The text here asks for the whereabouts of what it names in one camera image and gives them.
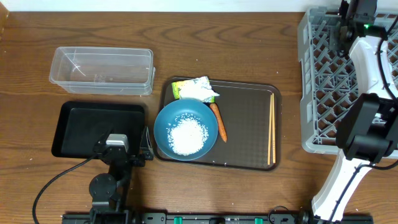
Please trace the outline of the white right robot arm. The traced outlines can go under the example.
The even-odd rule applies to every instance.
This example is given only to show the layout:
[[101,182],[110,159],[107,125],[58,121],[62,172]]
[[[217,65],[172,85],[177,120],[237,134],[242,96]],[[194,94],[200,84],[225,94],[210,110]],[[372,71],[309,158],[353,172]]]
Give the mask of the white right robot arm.
[[333,168],[298,223],[340,223],[363,177],[397,148],[397,88],[387,57],[391,30],[375,25],[376,9],[376,1],[341,2],[333,36],[338,54],[353,61],[359,97],[338,125]]

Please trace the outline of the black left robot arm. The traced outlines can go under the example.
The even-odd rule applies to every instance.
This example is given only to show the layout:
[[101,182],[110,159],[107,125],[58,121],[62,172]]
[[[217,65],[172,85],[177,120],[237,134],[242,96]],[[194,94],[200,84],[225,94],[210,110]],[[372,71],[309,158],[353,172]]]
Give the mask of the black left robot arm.
[[114,134],[110,129],[103,133],[93,147],[94,156],[109,165],[109,171],[93,178],[89,192],[92,208],[87,223],[140,223],[140,215],[125,202],[133,167],[143,167],[154,158],[148,127],[140,138],[138,152],[128,152],[125,134]]

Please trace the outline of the wooden chopstick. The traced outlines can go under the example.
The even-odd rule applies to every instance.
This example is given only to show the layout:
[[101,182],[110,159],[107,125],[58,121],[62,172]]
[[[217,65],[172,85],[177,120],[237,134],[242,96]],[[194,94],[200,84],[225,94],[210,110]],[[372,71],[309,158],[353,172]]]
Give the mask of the wooden chopstick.
[[272,106],[272,162],[275,164],[276,153],[275,153],[275,101],[274,94],[271,95],[271,106]]
[[269,102],[269,131],[268,131],[268,146],[267,146],[267,165],[271,164],[271,137],[272,137],[272,94]]

